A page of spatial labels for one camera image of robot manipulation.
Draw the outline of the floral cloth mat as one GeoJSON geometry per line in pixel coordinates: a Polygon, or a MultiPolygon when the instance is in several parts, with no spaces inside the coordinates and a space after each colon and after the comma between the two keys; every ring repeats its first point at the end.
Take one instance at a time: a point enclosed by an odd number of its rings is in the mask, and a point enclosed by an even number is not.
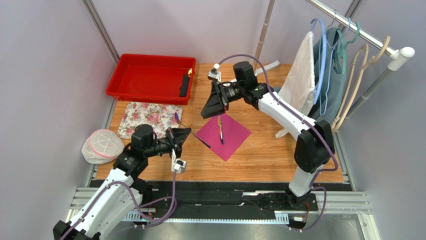
{"type": "Polygon", "coordinates": [[[130,102],[125,108],[117,135],[122,139],[129,140],[137,126],[150,125],[157,137],[163,138],[168,128],[179,127],[175,114],[181,118],[183,108],[170,104],[130,102]]]}

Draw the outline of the iridescent table knife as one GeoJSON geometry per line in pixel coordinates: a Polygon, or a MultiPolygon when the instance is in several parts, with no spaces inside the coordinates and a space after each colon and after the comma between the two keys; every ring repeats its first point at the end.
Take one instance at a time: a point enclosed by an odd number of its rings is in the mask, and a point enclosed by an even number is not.
{"type": "Polygon", "coordinates": [[[222,115],[219,115],[217,117],[217,126],[218,126],[218,129],[219,129],[220,143],[222,145],[224,145],[225,144],[225,140],[224,140],[224,134],[223,134],[222,115]]]}

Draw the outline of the teal garment on hanger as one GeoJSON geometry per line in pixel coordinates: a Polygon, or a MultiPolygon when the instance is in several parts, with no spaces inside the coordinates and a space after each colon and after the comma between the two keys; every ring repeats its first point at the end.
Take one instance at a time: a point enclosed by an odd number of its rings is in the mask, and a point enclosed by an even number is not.
{"type": "Polygon", "coordinates": [[[338,55],[344,45],[339,28],[328,28],[326,40],[323,51],[314,34],[306,34],[278,95],[300,113],[331,124],[342,104],[347,58],[338,55]]]}

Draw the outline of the red plastic tray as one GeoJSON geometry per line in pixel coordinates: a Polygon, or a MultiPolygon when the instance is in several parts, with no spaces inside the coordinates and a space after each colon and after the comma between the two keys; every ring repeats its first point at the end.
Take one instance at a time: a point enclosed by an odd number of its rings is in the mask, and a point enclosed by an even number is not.
{"type": "Polygon", "coordinates": [[[196,68],[194,57],[122,54],[105,93],[118,101],[187,105],[196,68]],[[192,68],[186,97],[183,74],[192,68]]]}

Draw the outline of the white towel on hanger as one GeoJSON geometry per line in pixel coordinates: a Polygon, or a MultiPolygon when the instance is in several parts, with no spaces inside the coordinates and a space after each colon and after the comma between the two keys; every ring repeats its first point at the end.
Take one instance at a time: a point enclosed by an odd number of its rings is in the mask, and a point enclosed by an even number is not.
{"type": "Polygon", "coordinates": [[[290,71],[278,95],[303,115],[314,105],[314,34],[308,32],[300,44],[290,71]]]}

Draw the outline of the magenta paper napkin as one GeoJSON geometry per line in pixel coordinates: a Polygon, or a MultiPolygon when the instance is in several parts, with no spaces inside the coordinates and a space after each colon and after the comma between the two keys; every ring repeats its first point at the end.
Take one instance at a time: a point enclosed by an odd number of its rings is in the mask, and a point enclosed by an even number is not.
{"type": "Polygon", "coordinates": [[[213,153],[226,162],[252,132],[227,114],[221,115],[221,125],[224,144],[220,138],[218,116],[210,118],[196,134],[211,146],[213,153]]]}

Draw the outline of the black object in tray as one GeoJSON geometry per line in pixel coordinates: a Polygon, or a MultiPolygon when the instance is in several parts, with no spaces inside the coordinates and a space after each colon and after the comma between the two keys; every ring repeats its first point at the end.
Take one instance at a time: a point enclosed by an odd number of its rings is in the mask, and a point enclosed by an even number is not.
{"type": "Polygon", "coordinates": [[[179,97],[180,98],[184,98],[184,97],[187,96],[192,72],[193,72],[193,69],[189,68],[187,70],[187,72],[183,74],[181,86],[179,88],[179,97]]]}

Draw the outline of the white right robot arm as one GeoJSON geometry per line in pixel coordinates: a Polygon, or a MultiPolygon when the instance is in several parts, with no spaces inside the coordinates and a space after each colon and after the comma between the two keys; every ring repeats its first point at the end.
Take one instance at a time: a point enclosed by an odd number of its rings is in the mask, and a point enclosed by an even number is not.
{"type": "Polygon", "coordinates": [[[294,160],[297,168],[283,201],[291,209],[303,206],[316,177],[335,154],[330,124],[300,113],[267,83],[259,83],[249,62],[233,65],[235,82],[222,82],[219,68],[220,65],[215,64],[207,75],[211,80],[211,93],[201,116],[208,119],[222,115],[231,102],[243,99],[284,127],[296,141],[294,160]]]}

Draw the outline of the white mesh laundry bag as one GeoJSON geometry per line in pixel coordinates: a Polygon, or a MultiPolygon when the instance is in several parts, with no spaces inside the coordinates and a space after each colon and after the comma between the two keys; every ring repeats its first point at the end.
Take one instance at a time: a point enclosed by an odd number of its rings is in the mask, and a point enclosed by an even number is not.
{"type": "Polygon", "coordinates": [[[90,164],[102,165],[116,159],[125,145],[121,138],[111,130],[98,129],[84,142],[81,153],[90,164]]]}

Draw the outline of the blue clothes hanger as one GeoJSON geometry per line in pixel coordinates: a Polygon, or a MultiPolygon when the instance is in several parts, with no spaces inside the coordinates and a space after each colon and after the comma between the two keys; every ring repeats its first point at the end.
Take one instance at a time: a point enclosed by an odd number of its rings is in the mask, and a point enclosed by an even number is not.
{"type": "Polygon", "coordinates": [[[332,123],[342,104],[344,87],[347,80],[347,67],[342,73],[342,60],[337,56],[340,43],[338,27],[326,28],[324,22],[315,18],[311,29],[319,23],[320,39],[313,47],[314,54],[314,105],[308,116],[318,121],[332,123]]]}

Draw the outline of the metal clothes rack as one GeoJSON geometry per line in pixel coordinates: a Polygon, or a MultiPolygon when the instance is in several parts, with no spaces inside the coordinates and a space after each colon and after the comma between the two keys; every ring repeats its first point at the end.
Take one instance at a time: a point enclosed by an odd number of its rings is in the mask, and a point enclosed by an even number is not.
{"type": "Polygon", "coordinates": [[[334,21],[337,21],[342,26],[345,26],[347,30],[350,30],[355,33],[356,38],[362,38],[366,42],[368,42],[368,44],[379,49],[379,53],[376,56],[373,55],[370,59],[367,59],[369,48],[366,44],[364,44],[360,47],[360,49],[353,57],[350,76],[347,82],[347,86],[345,87],[345,94],[342,99],[342,103],[346,103],[347,105],[343,105],[340,107],[337,116],[333,119],[333,122],[331,124],[332,133],[336,133],[343,124],[343,122],[345,120],[348,120],[352,116],[352,114],[356,112],[356,110],[358,110],[367,100],[370,99],[370,97],[378,90],[378,88],[383,84],[385,79],[392,72],[398,71],[409,59],[414,57],[415,50],[412,47],[408,46],[403,47],[401,49],[393,49],[389,46],[391,40],[390,36],[386,36],[384,40],[379,40],[375,36],[362,29],[358,23],[351,22],[350,16],[352,16],[357,11],[359,5],[361,4],[360,0],[352,1],[348,11],[346,12],[348,14],[347,17],[341,15],[340,13],[328,7],[319,0],[309,0],[308,2],[312,6],[316,7],[318,10],[333,18],[334,21]],[[354,88],[351,91],[351,95],[350,97],[348,97],[348,94],[350,92],[350,86],[353,81],[356,60],[358,59],[358,55],[361,51],[364,51],[364,60],[362,62],[362,66],[360,67],[354,88]],[[355,95],[358,92],[365,70],[369,66],[375,64],[384,54],[389,56],[391,62],[388,64],[387,68],[382,72],[382,74],[370,85],[370,87],[357,100],[355,100],[355,95]]]}

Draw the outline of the black table edge rail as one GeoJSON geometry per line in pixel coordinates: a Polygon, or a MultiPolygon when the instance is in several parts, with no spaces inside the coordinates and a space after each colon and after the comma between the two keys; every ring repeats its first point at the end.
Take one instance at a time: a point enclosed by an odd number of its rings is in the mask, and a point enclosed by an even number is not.
{"type": "Polygon", "coordinates": [[[371,207],[364,192],[349,183],[316,183],[300,203],[286,197],[286,182],[176,183],[177,207],[169,221],[287,222],[286,215],[366,215],[371,207]]]}

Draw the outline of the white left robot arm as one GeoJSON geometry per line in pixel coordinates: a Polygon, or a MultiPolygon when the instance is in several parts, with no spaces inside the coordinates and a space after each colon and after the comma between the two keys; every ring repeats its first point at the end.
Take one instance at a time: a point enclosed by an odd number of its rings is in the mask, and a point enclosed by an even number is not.
{"type": "Polygon", "coordinates": [[[149,124],[135,128],[131,142],[117,157],[106,180],[92,198],[68,222],[53,228],[56,240],[104,240],[118,223],[136,209],[149,227],[157,226],[176,210],[176,182],[170,196],[154,199],[153,187],[139,178],[149,158],[168,154],[173,176],[182,173],[186,162],[180,159],[182,147],[191,128],[168,128],[158,138],[149,124]]]}

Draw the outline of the green clothes hanger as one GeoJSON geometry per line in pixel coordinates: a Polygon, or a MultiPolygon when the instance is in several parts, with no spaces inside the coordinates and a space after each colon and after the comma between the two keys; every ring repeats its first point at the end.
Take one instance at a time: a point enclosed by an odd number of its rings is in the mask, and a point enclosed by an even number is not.
{"type": "Polygon", "coordinates": [[[347,27],[345,33],[342,33],[342,31],[339,28],[337,29],[337,35],[339,37],[340,42],[337,45],[336,54],[341,59],[341,67],[342,67],[341,73],[342,74],[345,72],[344,68],[346,68],[346,66],[347,66],[346,48],[348,47],[349,44],[354,43],[357,40],[357,38],[360,34],[360,27],[361,27],[360,23],[355,22],[355,25],[357,27],[355,35],[354,35],[353,39],[349,40],[348,42],[345,42],[345,34],[349,31],[349,27],[347,27]]]}

